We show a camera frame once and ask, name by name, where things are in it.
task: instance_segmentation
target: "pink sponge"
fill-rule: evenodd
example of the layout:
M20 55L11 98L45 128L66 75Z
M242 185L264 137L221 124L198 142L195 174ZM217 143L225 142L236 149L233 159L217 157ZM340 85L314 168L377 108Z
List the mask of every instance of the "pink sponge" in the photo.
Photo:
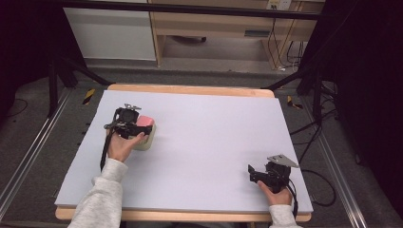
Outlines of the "pink sponge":
M148 136L145 136L145 139L139 142L136 146L134 146L135 150L147 150L151 147L152 140L154 139L154 134L157 126L155 125L154 119L146 116L140 116L136 122L137 126L148 126L152 125L152 131Z

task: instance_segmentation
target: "white cabinet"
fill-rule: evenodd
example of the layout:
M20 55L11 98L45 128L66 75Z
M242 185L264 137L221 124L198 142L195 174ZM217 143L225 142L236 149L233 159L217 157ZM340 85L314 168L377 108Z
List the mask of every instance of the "white cabinet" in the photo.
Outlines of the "white cabinet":
M156 60L148 12L65 9L65 13L86 59Z

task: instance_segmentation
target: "hand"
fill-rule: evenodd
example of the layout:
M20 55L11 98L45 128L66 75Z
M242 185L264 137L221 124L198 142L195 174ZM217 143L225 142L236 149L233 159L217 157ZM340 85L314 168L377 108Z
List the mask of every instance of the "hand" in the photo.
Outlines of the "hand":
M293 196L290 191L285 187L281 189L278 193L274 194L272 190L262 181L258 180L258 186L264 195L266 195L267 200L270 205L287 204L291 205Z
M119 136L118 133L113 133L112 139L110 140L109 148L107 150L107 156L110 159L114 159L120 162L125 162L125 160L130 155L133 147L144 139L144 132L137 135L131 140L124 139Z

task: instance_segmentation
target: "white table surface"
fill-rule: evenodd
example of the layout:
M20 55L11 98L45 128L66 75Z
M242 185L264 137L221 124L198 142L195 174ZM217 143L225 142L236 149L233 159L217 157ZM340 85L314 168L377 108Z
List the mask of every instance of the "white table surface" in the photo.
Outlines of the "white table surface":
M284 154L297 162L278 99L106 90L55 202L76 206L99 176L104 125L124 104L155 120L151 148L125 162L123 207L195 212L267 212L251 164L264 171L266 158ZM299 212L312 212L301 172L292 168Z

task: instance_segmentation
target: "white sleeve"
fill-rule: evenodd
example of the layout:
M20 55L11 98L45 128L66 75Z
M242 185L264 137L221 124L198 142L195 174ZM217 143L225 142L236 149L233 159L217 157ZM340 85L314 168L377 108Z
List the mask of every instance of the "white sleeve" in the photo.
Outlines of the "white sleeve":
M94 186L81 199L68 227L119 227L123 195L121 181L126 171L127 166L122 162L106 159L101 176L93 179Z
M272 205L269 207L269 212L273 221L271 228L300 228L294 219L290 205Z

